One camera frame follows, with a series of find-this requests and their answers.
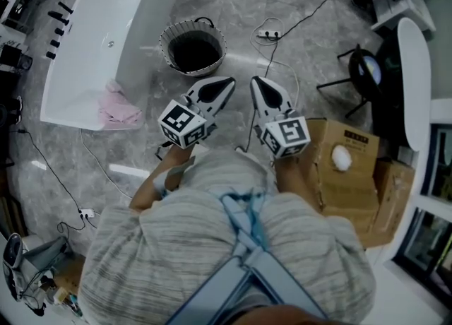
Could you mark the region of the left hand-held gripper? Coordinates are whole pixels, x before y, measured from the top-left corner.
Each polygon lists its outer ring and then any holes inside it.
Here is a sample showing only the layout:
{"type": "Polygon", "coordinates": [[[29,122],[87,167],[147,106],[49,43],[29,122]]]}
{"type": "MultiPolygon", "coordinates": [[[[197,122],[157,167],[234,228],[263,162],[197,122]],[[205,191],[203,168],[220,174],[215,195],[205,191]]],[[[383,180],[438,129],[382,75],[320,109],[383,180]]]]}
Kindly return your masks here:
{"type": "Polygon", "coordinates": [[[224,108],[236,86],[232,77],[197,81],[181,102],[171,100],[158,118],[163,135],[182,149],[194,146],[216,129],[215,115],[224,108]]]}

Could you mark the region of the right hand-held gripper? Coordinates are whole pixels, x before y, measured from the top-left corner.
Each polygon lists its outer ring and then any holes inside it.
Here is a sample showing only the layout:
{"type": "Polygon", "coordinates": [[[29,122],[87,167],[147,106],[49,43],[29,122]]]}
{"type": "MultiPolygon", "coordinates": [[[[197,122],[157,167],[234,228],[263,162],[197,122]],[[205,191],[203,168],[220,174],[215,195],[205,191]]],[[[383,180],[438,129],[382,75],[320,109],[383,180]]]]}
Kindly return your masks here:
{"type": "Polygon", "coordinates": [[[276,82],[262,76],[253,76],[250,82],[251,98],[258,112],[260,141],[275,159],[300,154],[311,142],[307,121],[292,109],[289,93],[276,82]],[[270,119],[269,112],[284,112],[270,119]]]}

